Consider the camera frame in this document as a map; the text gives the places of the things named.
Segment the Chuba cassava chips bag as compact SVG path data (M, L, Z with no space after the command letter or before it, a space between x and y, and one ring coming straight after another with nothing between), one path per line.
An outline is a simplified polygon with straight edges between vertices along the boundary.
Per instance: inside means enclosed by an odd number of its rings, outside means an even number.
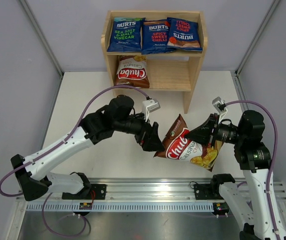
M143 55L120 55L114 85L150 88L146 57Z
M157 151L154 156L189 162L211 172L223 142L216 141L214 146L202 145L186 139L188 133L187 124L182 115L179 115L162 141L165 150Z

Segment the upside-down Burts chilli bag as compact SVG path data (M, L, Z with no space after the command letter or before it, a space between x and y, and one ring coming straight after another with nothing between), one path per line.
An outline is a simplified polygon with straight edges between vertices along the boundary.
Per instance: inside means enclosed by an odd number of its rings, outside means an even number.
M167 18L170 24L167 46L185 51L203 51L198 34L198 23L180 18Z

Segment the Burts spicy sweet chilli bag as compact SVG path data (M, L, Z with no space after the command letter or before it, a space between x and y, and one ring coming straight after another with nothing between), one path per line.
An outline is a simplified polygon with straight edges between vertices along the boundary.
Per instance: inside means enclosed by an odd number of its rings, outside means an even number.
M142 55L164 54L176 51L169 47L170 23L166 19L144 21L142 26Z

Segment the Burts sea salt vinegar bag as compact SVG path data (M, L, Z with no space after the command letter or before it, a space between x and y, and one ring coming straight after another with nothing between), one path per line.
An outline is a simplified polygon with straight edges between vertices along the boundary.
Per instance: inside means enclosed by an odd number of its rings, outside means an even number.
M141 52L141 27L144 21L144 17L115 17L107 52Z

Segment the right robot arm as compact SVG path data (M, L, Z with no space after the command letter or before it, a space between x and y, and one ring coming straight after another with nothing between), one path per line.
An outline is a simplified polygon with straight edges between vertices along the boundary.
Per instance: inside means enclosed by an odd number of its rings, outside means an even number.
M286 240L286 229L277 207L272 176L272 157L262 142L265 130L262 114L246 110L237 126L219 121L211 114L199 127L185 137L202 145L213 146L216 141L234 145L234 156L243 172L250 195L248 205L239 193L234 178L227 173L214 175L210 193L223 198L239 226L242 240Z

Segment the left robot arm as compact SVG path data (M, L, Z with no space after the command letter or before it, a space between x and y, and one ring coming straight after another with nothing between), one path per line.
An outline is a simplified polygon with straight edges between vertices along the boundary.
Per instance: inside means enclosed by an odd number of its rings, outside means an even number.
M131 134L145 152L165 149L158 136L158 123L150 123L151 112L160 109L155 99L143 102L142 111L134 113L134 101L119 95L96 112L86 115L76 128L45 149L23 157L11 158L15 176L26 201L45 194L61 193L64 200L85 200L94 197L94 188L84 173L53 173L52 169L76 153L112 137L114 132Z

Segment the wooden two-tier shelf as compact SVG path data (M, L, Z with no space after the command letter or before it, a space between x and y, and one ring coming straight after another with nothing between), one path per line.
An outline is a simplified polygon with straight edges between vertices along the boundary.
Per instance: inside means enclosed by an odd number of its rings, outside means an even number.
M202 11L166 10L109 10L107 11L101 47L111 85L115 82L119 55L139 55L139 52L107 52L115 17L146 18L160 20L167 17L181 18L198 23L198 34L202 52L176 50L170 53L150 54L147 56L147 73L150 90L178 91L183 94L183 110L188 113L195 86L200 74L208 47L208 34Z

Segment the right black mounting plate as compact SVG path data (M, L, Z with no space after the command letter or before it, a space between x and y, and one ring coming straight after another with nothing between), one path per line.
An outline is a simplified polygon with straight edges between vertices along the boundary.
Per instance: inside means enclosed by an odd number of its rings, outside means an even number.
M191 181L189 186L193 189L196 200L221 200L221 196L214 192L209 183L199 184Z

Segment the black mounting plate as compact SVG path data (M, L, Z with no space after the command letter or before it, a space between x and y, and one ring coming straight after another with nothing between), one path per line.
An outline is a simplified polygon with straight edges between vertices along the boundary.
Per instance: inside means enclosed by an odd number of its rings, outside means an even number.
M107 185L106 184L92 184L91 190L89 193L87 193L84 197L81 198L81 200L89 200L91 201L92 198L95 200L105 200L106 197L106 190Z
M221 196L214 192L209 183L199 184L191 181L189 186L193 189L196 200L221 200Z

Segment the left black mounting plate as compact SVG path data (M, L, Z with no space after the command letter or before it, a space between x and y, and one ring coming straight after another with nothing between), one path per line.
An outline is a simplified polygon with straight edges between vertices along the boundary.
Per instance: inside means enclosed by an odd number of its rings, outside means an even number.
M91 190L89 193L87 193L84 197L81 198L81 200L89 200L91 201L92 198L95 200L105 200L106 197L106 190L107 185L106 184L92 184Z

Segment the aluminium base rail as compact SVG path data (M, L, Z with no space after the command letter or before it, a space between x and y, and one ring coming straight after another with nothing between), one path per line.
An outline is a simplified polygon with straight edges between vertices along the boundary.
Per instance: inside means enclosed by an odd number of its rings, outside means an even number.
M192 186L210 183L209 178L91 178L105 184L106 202L194 202Z

